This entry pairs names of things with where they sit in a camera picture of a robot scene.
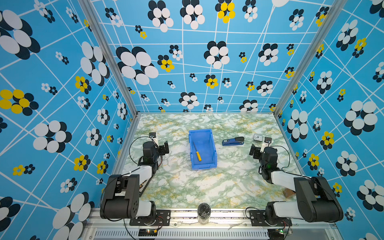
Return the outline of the yellow handled screwdriver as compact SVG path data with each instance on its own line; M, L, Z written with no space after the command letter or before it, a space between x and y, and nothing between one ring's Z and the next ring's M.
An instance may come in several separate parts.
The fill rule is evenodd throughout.
M193 142L193 145L194 145L194 148L195 148L195 150L196 150L197 158L198 158L199 162L201 162L201 161L202 161L202 157L201 157L200 152L198 151L198 149L197 149L197 147L196 147L195 142Z

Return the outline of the black abacus tray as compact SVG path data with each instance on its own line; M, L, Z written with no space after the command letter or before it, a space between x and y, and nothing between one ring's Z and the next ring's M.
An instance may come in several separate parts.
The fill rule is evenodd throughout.
M142 180L142 182L139 184L139 197L143 195L146 188L148 187L148 184L151 182L152 178L153 177L142 179L142 177L140 177L140 180Z

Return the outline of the aluminium frame post right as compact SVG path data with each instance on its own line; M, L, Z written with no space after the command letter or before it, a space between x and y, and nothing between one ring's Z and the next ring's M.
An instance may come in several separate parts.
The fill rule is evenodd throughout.
M315 37L313 38L309 48L307 49L306 53L304 54L302 60L300 61L298 68L295 72L294 77L290 82L288 83L285 91L283 92L279 102L277 103L277 107L274 111L274 117L277 118L278 114L281 112L285 104L288 102L288 98L291 95L292 90L298 84L300 81L302 75L305 73L305 70L308 68L309 64L311 63L318 47L323 43L323 40L328 35L330 29L333 27L335 21L337 20L338 16L340 15L343 7L347 3L347 0L342 1L334 1L331 5L330 11L328 13L327 19L322 24L322 26L317 31Z

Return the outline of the aluminium frame post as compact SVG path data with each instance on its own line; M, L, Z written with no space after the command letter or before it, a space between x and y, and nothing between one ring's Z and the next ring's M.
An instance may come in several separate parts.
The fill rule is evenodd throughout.
M328 13L327 19L322 24L322 26L317 31L315 37L313 38L309 48L307 49L306 53L304 54L302 60L300 61L298 68L295 72L294 77L290 82L288 83L285 91L283 92L279 102L277 103L277 107L274 111L274 117L277 118L278 114L281 112L285 104L288 102L288 98L291 95L292 90L298 84L300 81L302 75L305 73L305 70L308 68L309 64L311 63L318 47L323 43L323 40L328 35L330 29L333 27L335 21L337 20L338 16L340 15L343 7L347 3L347 0L342 1L334 1L331 5L330 11Z
M108 45L107 39L106 39L106 37L103 33L103 30L102 30L102 26L99 23L99 21L97 20L96 12L93 10L93 6L92 6L90 1L79 0L79 4L80 4L87 20L91 24L91 27L93 28L93 33L95 35L95 38L96 38L100 48L102 49L102 52L106 58L106 61L109 65L109 68L110 68L112 74L114 75L114 77L117 81L117 85L120 88L122 95L125 98L127 105L129 107L129 109L133 115L133 119L134 119L137 117L138 110L135 107L134 101L130 97L128 87L127 87L127 85L123 79L123 76L122 76L122 74L118 68L118 64L114 60L112 50L110 49L110 47Z

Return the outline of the blue plastic bin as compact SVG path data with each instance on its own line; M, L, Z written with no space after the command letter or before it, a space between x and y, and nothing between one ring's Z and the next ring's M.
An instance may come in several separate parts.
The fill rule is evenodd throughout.
M213 132L211 129L189 131L190 157L192 170L208 170L217 167L218 154L216 151ZM193 142L202 157L199 162Z

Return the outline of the blue black stapler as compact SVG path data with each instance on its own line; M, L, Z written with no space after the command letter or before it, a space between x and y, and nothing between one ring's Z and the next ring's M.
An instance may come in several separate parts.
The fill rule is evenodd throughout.
M232 139L226 139L222 141L222 145L225 146L240 146L243 145L245 141L244 137L235 137Z

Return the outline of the aluminium front rail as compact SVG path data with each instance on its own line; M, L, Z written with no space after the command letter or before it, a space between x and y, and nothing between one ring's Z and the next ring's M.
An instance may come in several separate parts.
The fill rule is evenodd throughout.
M110 222L92 212L82 240L341 240L335 224L292 220L292 226L256 227L245 209L213 209L206 224L198 222L196 209L172 209L169 225L157 234L145 234L147 227L129 221Z

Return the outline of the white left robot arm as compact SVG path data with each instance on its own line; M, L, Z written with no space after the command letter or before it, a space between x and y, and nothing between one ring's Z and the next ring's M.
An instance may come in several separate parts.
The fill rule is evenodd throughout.
M163 156L169 153L169 145L168 142L160 145L155 132L147 138L137 167L127 174L109 177L100 201L102 219L112 222L131 219L147 225L158 219L155 203L141 201L140 197L162 164Z

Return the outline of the small grey box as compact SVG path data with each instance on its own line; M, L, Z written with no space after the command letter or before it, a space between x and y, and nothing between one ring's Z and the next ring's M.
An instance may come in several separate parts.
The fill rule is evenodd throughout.
M257 141L257 142L262 142L263 141L263 136L262 135L258 135L258 134L254 134L253 135L253 140Z

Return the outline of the aluminium frame post left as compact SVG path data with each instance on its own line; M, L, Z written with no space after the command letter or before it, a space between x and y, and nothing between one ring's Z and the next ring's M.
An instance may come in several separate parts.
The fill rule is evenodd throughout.
M137 117L138 110L135 107L134 101L130 97L128 87L127 87L127 85L123 79L123 76L122 76L122 74L118 68L118 64L114 60L112 50L110 49L110 47L108 45L107 39L106 39L106 37L103 33L103 30L102 30L102 26L99 23L99 21L97 20L96 12L93 10L93 6L92 6L90 1L79 0L79 4L80 4L87 20L91 24L91 27L93 28L93 33L95 35L95 38L96 38L100 48L102 49L102 52L106 58L106 61L109 65L109 68L110 68L112 74L114 75L114 77L117 81L117 85L120 88L122 95L125 98L127 105L129 107L129 109L133 115L133 119L134 119Z

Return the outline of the brown small box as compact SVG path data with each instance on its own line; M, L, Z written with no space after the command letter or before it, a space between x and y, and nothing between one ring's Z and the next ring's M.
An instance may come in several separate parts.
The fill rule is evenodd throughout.
M296 194L295 191L291 190L291 189L285 189L283 190L283 195L285 196L285 198L291 198L293 197L294 195Z

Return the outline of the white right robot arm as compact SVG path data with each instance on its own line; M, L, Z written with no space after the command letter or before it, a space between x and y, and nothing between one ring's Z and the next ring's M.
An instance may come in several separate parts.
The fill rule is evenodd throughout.
M283 171L278 168L278 151L274 147L259 148L252 145L250 156L259 160L259 174L267 183L296 194L295 201L267 203L265 220L269 225L276 225L285 219L309 223L336 223L343 219L342 207L324 177L307 177Z

